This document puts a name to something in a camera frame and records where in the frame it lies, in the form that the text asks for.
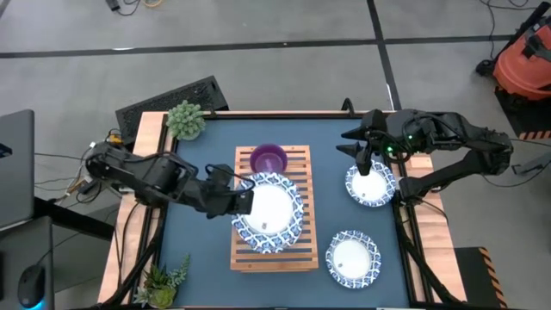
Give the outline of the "blue table mat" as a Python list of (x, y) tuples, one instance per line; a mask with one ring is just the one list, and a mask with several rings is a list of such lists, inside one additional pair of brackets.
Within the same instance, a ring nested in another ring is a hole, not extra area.
[[(405, 307), (408, 296), (390, 206), (366, 208), (344, 185), (352, 158), (337, 150), (341, 134), (357, 127), (350, 119), (208, 121), (195, 140), (180, 142), (178, 154), (204, 168), (235, 162), (238, 146), (273, 143), (309, 146), (319, 268), (309, 272), (246, 274), (230, 268), (231, 219), (212, 220), (191, 207), (172, 204), (164, 226), (160, 263), (172, 270), (190, 256), (189, 273), (179, 288), (177, 306), (205, 307)], [(344, 230), (366, 233), (381, 252), (381, 273), (363, 289), (338, 284), (325, 266), (332, 237)]]

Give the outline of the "pale green potted succulent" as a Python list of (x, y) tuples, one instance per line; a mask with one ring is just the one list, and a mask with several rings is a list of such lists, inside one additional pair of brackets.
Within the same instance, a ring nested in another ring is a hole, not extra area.
[(194, 140), (206, 128), (201, 106), (184, 100), (168, 111), (166, 126), (177, 140)]

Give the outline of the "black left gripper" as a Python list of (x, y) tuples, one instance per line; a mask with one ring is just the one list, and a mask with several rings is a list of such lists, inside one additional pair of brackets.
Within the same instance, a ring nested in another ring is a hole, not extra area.
[(250, 214), (254, 191), (248, 189), (239, 196), (230, 187), (229, 179), (207, 179), (199, 182), (200, 206), (198, 211), (208, 218), (226, 214)]

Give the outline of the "grey laptop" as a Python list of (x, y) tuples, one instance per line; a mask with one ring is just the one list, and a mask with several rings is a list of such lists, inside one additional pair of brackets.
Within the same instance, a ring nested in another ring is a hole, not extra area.
[(0, 116), (0, 230), (34, 213), (34, 111)]

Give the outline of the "black perforated floor panel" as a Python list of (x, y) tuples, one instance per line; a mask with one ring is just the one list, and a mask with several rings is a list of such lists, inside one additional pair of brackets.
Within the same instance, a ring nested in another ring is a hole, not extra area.
[(228, 111), (229, 105), (214, 76), (145, 99), (115, 111), (122, 140), (133, 146), (143, 112), (168, 111), (183, 101), (199, 104), (201, 110)]

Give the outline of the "purple plastic bowl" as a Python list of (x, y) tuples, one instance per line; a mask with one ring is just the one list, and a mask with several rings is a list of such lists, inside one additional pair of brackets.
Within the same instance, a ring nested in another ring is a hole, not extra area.
[(257, 146), (250, 156), (250, 166), (255, 172), (275, 172), (282, 174), (288, 165), (288, 156), (281, 146), (263, 144)]

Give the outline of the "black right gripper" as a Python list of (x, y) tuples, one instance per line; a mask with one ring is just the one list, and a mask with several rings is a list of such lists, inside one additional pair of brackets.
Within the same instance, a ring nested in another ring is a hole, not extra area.
[[(379, 109), (364, 115), (364, 126), (342, 133), (349, 140), (366, 140), (373, 152), (378, 152), (384, 159), (408, 159), (409, 149), (390, 134), (386, 116)], [(349, 145), (338, 145), (336, 149), (352, 158), (363, 150), (359, 142)]]

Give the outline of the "slatted bamboo shelf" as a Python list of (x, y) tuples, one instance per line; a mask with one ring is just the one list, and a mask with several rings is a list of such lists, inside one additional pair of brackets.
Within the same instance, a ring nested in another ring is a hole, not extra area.
[[(250, 166), (250, 156), (256, 146), (238, 146), (235, 153), (234, 184), (255, 174)], [(308, 146), (282, 146), (288, 156), (288, 165), (281, 174), (293, 181), (304, 202), (305, 220), (298, 241), (287, 249), (273, 254), (253, 251), (237, 235), (232, 227), (230, 269), (245, 273), (300, 272), (319, 267), (315, 211), (313, 199), (313, 177)]]

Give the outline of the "black desk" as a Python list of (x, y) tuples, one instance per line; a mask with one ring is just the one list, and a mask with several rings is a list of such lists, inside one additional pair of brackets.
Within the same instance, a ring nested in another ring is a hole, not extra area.
[(98, 285), (105, 269), (109, 239), (96, 238), (56, 224), (47, 217), (26, 220), (29, 199), (0, 199), (0, 310), (23, 310), (18, 282), (29, 266), (45, 271), (45, 309), (55, 308), (59, 291), (92, 282)]

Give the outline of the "black computer mouse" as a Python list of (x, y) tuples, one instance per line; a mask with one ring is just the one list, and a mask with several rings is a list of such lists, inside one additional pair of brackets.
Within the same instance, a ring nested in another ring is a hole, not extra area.
[(25, 310), (40, 306), (44, 300), (46, 272), (38, 264), (28, 266), (21, 274), (17, 286), (17, 300)]

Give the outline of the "hazard striped black mat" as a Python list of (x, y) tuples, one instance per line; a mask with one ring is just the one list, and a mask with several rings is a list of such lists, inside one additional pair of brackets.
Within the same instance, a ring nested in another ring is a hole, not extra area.
[(487, 248), (455, 248), (455, 257), (469, 304), (477, 307), (508, 307)]

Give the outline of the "orange shop vacuum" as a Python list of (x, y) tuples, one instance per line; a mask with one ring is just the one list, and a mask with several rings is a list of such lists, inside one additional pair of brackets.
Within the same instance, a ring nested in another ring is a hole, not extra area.
[(498, 93), (529, 102), (551, 100), (551, 3), (532, 9), (503, 49), (475, 71), (493, 77)]

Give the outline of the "mixed green succulent arrangement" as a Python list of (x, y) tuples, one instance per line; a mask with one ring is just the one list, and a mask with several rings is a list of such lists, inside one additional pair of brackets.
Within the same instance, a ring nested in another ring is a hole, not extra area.
[(142, 287), (137, 288), (133, 296), (133, 302), (142, 307), (149, 305), (157, 309), (167, 309), (176, 298), (176, 293), (181, 284), (186, 280), (190, 265), (190, 255), (186, 254), (180, 266), (168, 272), (166, 266), (159, 268), (152, 264), (145, 271), (145, 281)]

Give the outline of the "blue patterned paper bowl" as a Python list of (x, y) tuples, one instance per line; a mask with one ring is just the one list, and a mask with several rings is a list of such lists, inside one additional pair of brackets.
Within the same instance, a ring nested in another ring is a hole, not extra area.
[(325, 252), (331, 277), (349, 289), (371, 286), (381, 273), (381, 252), (364, 232), (345, 230), (336, 233)]
[(397, 182), (391, 170), (381, 162), (371, 160), (370, 172), (363, 176), (356, 165), (345, 174), (344, 185), (350, 197), (359, 204), (378, 208), (388, 204), (394, 197)]
[(242, 180), (238, 190), (253, 194), (251, 212), (232, 217), (232, 227), (253, 251), (281, 252), (302, 234), (305, 211), (297, 185), (275, 172), (258, 172)]

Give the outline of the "black hazard edged platform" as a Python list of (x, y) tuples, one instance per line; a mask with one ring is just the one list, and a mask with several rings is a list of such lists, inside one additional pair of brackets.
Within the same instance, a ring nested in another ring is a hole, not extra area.
[(500, 87), (494, 95), (519, 139), (551, 139), (551, 97), (532, 101)]

